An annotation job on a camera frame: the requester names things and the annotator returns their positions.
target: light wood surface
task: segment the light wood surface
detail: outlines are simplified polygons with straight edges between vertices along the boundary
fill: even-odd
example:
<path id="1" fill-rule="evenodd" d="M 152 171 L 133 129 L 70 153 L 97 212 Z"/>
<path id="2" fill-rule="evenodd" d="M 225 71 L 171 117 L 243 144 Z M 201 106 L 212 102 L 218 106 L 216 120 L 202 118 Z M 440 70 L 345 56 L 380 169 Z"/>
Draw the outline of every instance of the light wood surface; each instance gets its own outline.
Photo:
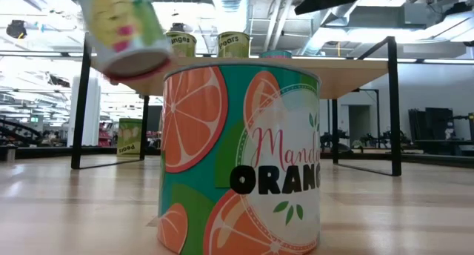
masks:
<path id="1" fill-rule="evenodd" d="M 80 171 L 69 164 L 69 157 L 0 164 L 0 254 L 169 254 L 156 241 L 159 157 Z M 392 178 L 323 161 L 321 245 L 313 254 L 472 255 L 473 210 L 474 170 L 403 164 L 403 176 Z"/>
<path id="2" fill-rule="evenodd" d="M 163 77 L 182 67 L 216 62 L 267 62 L 310 71 L 322 80 L 321 98 L 337 99 L 388 72 L 387 62 L 348 59 L 227 59 L 179 58 L 162 72 L 135 81 L 122 83 L 144 95 L 163 96 Z"/>

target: doorway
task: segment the doorway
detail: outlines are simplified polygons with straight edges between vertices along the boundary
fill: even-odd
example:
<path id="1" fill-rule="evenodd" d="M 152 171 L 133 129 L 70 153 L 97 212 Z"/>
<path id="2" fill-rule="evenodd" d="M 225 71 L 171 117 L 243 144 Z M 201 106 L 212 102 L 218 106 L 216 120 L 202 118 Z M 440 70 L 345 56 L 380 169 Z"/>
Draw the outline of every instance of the doorway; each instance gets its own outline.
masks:
<path id="1" fill-rule="evenodd" d="M 370 133 L 370 106 L 350 105 L 349 106 L 349 139 L 350 145 L 359 140 L 362 136 Z"/>

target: wooden floor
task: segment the wooden floor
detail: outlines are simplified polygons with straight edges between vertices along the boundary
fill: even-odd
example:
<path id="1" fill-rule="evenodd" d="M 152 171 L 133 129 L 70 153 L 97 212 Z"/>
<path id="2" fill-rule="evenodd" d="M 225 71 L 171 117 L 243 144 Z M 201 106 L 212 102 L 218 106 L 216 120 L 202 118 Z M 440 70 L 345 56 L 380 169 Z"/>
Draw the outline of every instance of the wooden floor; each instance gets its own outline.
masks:
<path id="1" fill-rule="evenodd" d="M 67 157 L 0 164 L 1 255 L 168 254 L 154 227 L 158 157 L 80 171 L 69 165 Z M 404 164 L 403 176 L 392 178 L 322 165 L 315 254 L 474 254 L 474 170 Z"/>

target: shelf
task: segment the shelf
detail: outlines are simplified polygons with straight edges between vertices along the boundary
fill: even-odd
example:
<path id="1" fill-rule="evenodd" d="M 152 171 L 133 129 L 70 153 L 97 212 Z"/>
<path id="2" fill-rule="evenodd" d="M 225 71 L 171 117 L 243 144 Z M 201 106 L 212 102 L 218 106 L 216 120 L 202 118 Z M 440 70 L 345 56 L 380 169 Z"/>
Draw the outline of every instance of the shelf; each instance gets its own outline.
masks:
<path id="1" fill-rule="evenodd" d="M 150 78 L 122 83 L 144 95 L 162 96 L 163 77 L 166 73 L 182 67 L 218 62 L 268 62 L 310 71 L 322 80 L 322 99 L 337 99 L 388 73 L 387 62 L 352 59 L 179 58 L 171 62 L 162 72 Z"/>

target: can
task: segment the can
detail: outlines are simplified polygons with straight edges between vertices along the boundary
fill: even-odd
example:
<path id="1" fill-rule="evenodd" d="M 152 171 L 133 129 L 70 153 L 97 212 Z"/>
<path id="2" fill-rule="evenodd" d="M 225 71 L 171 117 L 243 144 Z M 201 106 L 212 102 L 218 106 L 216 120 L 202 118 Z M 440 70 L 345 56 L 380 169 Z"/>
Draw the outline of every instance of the can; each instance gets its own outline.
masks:
<path id="1" fill-rule="evenodd" d="M 175 56 L 180 58 L 194 58 L 196 56 L 196 38 L 194 36 L 183 32 L 168 32 L 166 36 Z"/>
<path id="2" fill-rule="evenodd" d="M 195 65 L 165 77 L 164 246 L 182 255 L 317 246 L 320 86 L 312 73 L 263 62 Z"/>
<path id="3" fill-rule="evenodd" d="M 226 32 L 217 36 L 219 58 L 248 58 L 250 37 L 246 33 Z"/>
<path id="4" fill-rule="evenodd" d="M 97 53 L 96 67 L 110 79 L 158 70 L 169 61 L 170 47 L 151 0 L 79 0 Z"/>
<path id="5" fill-rule="evenodd" d="M 259 56 L 260 58 L 273 58 L 273 59 L 291 59 L 293 57 L 292 53 L 285 50 L 270 50 L 263 52 Z"/>
<path id="6" fill-rule="evenodd" d="M 117 155 L 139 155 L 141 119 L 120 118 L 118 121 Z"/>

